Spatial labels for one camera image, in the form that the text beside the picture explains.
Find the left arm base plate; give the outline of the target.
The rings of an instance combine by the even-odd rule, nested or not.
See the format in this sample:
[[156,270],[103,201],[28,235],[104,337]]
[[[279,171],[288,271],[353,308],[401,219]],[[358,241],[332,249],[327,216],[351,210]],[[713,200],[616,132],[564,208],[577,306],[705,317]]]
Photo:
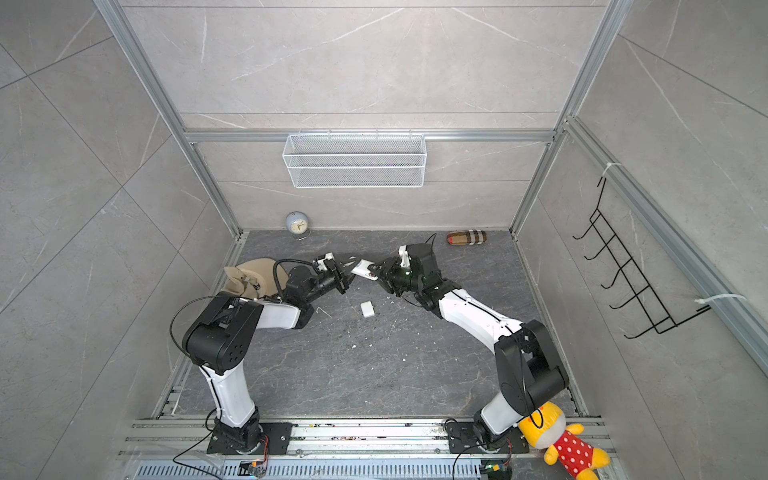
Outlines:
[[292,423],[250,423],[235,428],[219,421],[213,428],[206,452],[223,455],[256,455],[267,448],[269,455],[287,453]]

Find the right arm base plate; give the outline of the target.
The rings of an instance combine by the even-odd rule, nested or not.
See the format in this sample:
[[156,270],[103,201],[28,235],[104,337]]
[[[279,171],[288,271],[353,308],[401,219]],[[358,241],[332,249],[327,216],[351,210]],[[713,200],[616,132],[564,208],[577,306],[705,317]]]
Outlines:
[[443,422],[443,429],[448,438],[451,453],[511,453],[524,454],[530,450],[529,444],[517,428],[510,428],[503,434],[491,433],[480,422],[457,421],[449,418]]

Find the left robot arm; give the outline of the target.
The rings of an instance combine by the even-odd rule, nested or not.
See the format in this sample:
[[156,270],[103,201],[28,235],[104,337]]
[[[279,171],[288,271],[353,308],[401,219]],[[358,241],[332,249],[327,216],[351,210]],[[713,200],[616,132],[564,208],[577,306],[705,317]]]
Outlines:
[[259,329],[299,330],[312,303],[345,293],[352,267],[329,253],[312,261],[257,258],[226,267],[225,288],[212,297],[187,329],[182,351],[204,375],[215,402],[213,437],[230,450],[250,453],[261,443],[259,412],[242,367]]

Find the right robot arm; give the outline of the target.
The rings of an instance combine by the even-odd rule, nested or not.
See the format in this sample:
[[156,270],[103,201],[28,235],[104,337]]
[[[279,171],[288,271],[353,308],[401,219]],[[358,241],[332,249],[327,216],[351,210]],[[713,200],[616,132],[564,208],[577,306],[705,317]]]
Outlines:
[[499,440],[569,386],[563,360],[545,325],[507,317],[445,278],[432,245],[404,245],[396,257],[366,270],[388,293],[398,297],[411,293],[422,308],[462,328],[492,351],[499,392],[474,416],[473,429],[482,444]]

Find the white battery cover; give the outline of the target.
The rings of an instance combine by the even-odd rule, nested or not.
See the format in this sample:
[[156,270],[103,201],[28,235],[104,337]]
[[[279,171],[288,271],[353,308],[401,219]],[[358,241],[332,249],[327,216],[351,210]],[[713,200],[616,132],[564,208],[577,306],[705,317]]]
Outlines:
[[371,301],[361,303],[360,308],[364,318],[372,318],[375,316],[374,306]]

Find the white remote control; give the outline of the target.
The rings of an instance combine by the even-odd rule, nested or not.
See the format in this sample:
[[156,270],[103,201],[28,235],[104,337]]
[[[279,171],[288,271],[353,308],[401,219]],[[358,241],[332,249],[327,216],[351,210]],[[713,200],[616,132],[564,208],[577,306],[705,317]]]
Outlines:
[[377,267],[372,261],[361,259],[352,269],[352,273],[371,281],[378,280]]

